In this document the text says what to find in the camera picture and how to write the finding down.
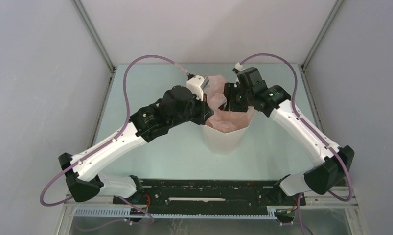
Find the pink plastic trash bag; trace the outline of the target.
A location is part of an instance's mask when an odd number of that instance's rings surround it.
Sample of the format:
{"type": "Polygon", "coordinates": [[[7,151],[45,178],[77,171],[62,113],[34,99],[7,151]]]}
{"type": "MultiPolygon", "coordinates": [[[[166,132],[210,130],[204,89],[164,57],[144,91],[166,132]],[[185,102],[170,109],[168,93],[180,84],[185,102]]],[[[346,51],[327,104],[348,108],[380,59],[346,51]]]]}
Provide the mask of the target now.
{"type": "Polygon", "coordinates": [[[229,133],[246,128],[250,125],[255,110],[250,107],[247,112],[229,112],[219,109],[221,105],[227,104],[224,96],[225,78],[221,75],[209,76],[209,83],[204,88],[207,95],[208,106],[214,114],[206,121],[205,125],[222,133],[229,133]]]}

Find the white trash bin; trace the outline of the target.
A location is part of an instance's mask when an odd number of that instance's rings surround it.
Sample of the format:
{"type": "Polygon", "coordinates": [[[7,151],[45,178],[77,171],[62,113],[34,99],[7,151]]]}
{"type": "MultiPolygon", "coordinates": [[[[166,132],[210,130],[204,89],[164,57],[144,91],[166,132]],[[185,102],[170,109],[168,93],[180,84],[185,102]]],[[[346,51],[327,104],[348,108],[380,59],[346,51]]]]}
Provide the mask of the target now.
{"type": "Polygon", "coordinates": [[[241,142],[250,126],[255,110],[250,107],[246,112],[226,112],[216,110],[214,115],[202,126],[204,141],[214,154],[227,155],[241,142]]]}

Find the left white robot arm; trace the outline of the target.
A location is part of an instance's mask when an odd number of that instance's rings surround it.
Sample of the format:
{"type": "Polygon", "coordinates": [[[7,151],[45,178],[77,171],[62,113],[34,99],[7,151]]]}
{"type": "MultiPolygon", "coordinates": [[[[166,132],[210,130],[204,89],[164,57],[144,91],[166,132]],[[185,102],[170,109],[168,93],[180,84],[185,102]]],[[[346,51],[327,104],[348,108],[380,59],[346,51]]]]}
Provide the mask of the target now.
{"type": "Polygon", "coordinates": [[[198,97],[190,89],[174,86],[156,102],[130,115],[127,124],[84,153],[59,157],[66,183],[76,202],[85,202],[97,195],[120,196],[132,204],[143,199],[143,187],[137,176],[127,177],[102,174],[101,170],[127,152],[142,146],[169,129],[186,122],[203,125],[213,115],[207,96],[198,97]]]}

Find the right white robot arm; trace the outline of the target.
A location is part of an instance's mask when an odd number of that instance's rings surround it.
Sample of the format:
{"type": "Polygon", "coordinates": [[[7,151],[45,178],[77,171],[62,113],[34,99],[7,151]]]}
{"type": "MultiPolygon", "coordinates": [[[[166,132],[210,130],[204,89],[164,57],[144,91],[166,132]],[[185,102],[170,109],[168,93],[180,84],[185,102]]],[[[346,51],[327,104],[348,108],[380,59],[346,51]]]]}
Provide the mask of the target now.
{"type": "Polygon", "coordinates": [[[268,87],[255,67],[234,68],[237,81],[226,83],[224,95],[226,104],[223,111],[247,112],[250,107],[271,118],[283,127],[305,150],[312,168],[289,174],[275,184],[274,200],[287,204],[293,196],[301,192],[313,191],[323,195],[346,177],[354,158],[353,149],[340,147],[324,135],[306,118],[288,92],[279,85],[268,87]]]}

